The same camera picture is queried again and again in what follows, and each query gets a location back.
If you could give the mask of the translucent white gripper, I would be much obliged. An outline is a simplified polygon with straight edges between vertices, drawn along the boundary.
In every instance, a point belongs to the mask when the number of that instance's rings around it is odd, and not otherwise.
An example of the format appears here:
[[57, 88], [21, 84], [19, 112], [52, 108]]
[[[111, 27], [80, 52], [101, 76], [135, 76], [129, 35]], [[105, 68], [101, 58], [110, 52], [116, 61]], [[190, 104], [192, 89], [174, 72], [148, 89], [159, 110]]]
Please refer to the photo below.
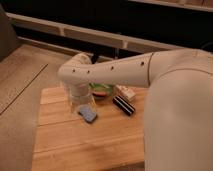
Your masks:
[[92, 110], [96, 110], [96, 103], [88, 84], [70, 85], [68, 99], [73, 114], [77, 114], [83, 105], [88, 105]]

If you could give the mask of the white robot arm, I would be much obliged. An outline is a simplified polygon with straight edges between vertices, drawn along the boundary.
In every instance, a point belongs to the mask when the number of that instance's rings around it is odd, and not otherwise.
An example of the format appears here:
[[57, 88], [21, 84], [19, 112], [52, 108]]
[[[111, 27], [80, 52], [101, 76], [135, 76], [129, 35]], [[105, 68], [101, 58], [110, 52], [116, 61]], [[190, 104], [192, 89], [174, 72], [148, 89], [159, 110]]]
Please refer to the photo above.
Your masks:
[[178, 49], [93, 64], [85, 54], [58, 76], [70, 96], [89, 95], [89, 83], [146, 87], [145, 171], [213, 171], [213, 54]]

